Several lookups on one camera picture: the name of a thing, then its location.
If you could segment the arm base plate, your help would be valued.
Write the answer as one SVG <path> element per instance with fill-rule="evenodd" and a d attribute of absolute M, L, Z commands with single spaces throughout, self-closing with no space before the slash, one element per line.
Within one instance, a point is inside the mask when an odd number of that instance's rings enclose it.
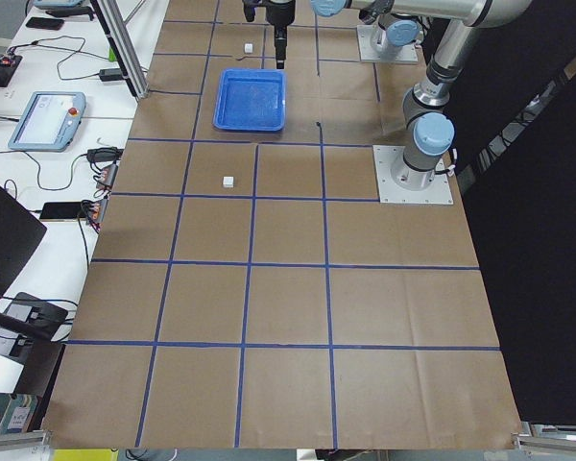
<path fill-rule="evenodd" d="M 404 161 L 403 146 L 373 145 L 372 150 L 381 204 L 453 205 L 447 174 L 413 170 Z"/>
<path fill-rule="evenodd" d="M 417 64 L 419 61 L 414 43 L 395 46 L 377 25 L 359 25 L 356 34 L 361 62 Z"/>

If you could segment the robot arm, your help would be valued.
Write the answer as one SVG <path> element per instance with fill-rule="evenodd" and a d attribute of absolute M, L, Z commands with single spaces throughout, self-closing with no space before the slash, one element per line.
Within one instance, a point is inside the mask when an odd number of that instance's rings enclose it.
<path fill-rule="evenodd" d="M 363 22 L 357 27 L 360 49 L 378 54 L 401 51 L 414 43 L 420 33 L 417 18 L 410 14 L 390 12 Z"/>
<path fill-rule="evenodd" d="M 403 101 L 406 128 L 429 112 L 440 112 L 450 99 L 450 89 L 465 66 L 483 28 L 495 28 L 520 17 L 529 1 L 312 1 L 311 9 L 331 17 L 345 9 L 359 11 L 370 25 L 386 23 L 392 15 L 442 18 L 449 25 L 426 68 L 426 76 Z"/>

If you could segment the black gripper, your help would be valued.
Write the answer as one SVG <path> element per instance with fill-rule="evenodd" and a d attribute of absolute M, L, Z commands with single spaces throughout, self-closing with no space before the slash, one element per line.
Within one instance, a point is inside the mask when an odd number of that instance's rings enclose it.
<path fill-rule="evenodd" d="M 271 25 L 291 25 L 295 20 L 295 0 L 243 0 L 243 11 L 247 22 L 254 22 L 255 9 L 266 10 L 266 21 Z M 276 68 L 283 69 L 286 61 L 286 28 L 274 26 Z"/>

